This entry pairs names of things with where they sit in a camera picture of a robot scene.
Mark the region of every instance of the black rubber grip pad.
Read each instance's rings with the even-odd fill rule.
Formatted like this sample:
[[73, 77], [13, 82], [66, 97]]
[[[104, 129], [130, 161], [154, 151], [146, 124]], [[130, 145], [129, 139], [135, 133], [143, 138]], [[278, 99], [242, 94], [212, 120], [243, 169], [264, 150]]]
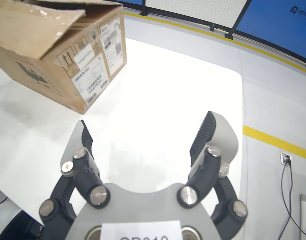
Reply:
[[215, 128], [216, 121], [214, 115], [211, 112], [208, 112], [190, 149], [191, 167], [193, 166], [205, 144], [212, 139]]
[[94, 159], [93, 154], [92, 154], [93, 139], [92, 139], [92, 137], [90, 135], [90, 132], [88, 131], [84, 121], [83, 120], [81, 120], [81, 121], [82, 121], [82, 124], [84, 125], [84, 129], [83, 129], [83, 132], [82, 132], [82, 145], [84, 147], [86, 147], [88, 149], [88, 151], [90, 151], [91, 156]]

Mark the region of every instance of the barcode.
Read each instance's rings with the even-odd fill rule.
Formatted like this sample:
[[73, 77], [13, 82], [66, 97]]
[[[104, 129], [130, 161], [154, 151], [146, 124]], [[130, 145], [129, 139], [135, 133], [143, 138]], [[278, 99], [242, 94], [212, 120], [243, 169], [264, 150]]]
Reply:
[[86, 68], [74, 81], [77, 82], [90, 68]]
[[116, 49], [116, 55], [118, 55], [122, 50], [121, 42], [115, 45], [115, 49]]
[[101, 85], [101, 89], [108, 83], [108, 80], [104, 81], [104, 83]]
[[87, 103], [90, 103], [94, 99], [95, 96], [96, 96], [96, 93], [94, 93], [92, 97], [87, 100]]
[[107, 39], [104, 40], [104, 46], [105, 48], [108, 47], [108, 45], [111, 44], [111, 40], [117, 36], [117, 31], [114, 30], [109, 36]]
[[101, 82], [101, 77], [102, 77], [102, 75], [100, 75], [100, 76], [98, 76], [93, 82], [92, 82], [92, 84], [88, 87], [88, 89], [87, 89], [87, 92], [88, 93], [91, 93], [95, 88], [96, 88], [96, 86]]

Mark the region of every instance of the metal bolt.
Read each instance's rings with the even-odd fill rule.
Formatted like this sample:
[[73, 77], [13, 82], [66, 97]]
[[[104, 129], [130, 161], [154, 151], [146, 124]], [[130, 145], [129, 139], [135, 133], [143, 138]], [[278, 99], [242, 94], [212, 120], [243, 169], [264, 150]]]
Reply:
[[91, 229], [85, 236], [85, 240], [99, 240], [101, 237], [101, 226], [96, 226], [95, 228]]
[[180, 191], [181, 200], [187, 205], [193, 205], [197, 202], [198, 196], [193, 188], [184, 186]]
[[61, 170], [63, 173], [68, 173], [73, 169], [73, 162], [72, 161], [66, 161], [62, 167]]
[[49, 216], [54, 210], [54, 202], [52, 200], [43, 201], [40, 206], [40, 215], [45, 217]]
[[85, 155], [86, 155], [86, 150], [81, 148], [81, 149], [75, 150], [75, 152], [73, 154], [73, 158], [80, 159], [80, 158], [84, 157]]
[[101, 205], [107, 198], [107, 191], [104, 186], [97, 186], [90, 194], [90, 201], [93, 205]]
[[207, 151], [214, 157], [219, 157], [221, 155], [221, 150], [216, 146], [208, 146]]
[[199, 233], [189, 226], [182, 228], [182, 238], [183, 240], [201, 240]]
[[248, 208], [242, 201], [235, 201], [233, 203], [233, 211], [239, 217], [246, 217], [248, 215]]
[[229, 172], [229, 168], [228, 166], [224, 165], [222, 162], [220, 164], [220, 170], [219, 170], [220, 174], [225, 175]]

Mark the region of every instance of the shipping label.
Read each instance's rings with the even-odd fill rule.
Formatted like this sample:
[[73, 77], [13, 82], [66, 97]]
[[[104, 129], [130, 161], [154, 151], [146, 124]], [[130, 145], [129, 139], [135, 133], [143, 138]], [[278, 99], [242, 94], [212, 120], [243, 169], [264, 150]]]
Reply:
[[109, 23], [101, 26], [100, 40], [106, 56], [110, 75], [123, 65], [123, 48], [121, 22], [117, 17]]
[[82, 48], [76, 56], [74, 56], [74, 61], [79, 67], [79, 69], [82, 69], [84, 66], [87, 65], [87, 63], [90, 62], [90, 60], [95, 56], [95, 53], [93, 51], [92, 45], [88, 43], [84, 48]]
[[97, 55], [72, 78], [72, 81], [86, 104], [90, 106], [109, 83], [103, 54]]

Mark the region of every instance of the sticker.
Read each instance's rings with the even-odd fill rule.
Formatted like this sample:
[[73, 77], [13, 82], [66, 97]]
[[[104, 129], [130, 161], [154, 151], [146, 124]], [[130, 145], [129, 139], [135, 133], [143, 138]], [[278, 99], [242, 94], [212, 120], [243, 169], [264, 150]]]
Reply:
[[88, 43], [76, 56], [74, 56], [74, 61], [79, 69], [82, 69], [94, 56], [95, 53], [92, 49], [92, 45]]
[[117, 17], [101, 27], [101, 44], [112, 76], [123, 65], [123, 48], [120, 18]]
[[72, 78], [72, 81], [86, 104], [90, 106], [109, 83], [103, 54], [97, 55]]
[[100, 240], [183, 240], [180, 221], [103, 223]]

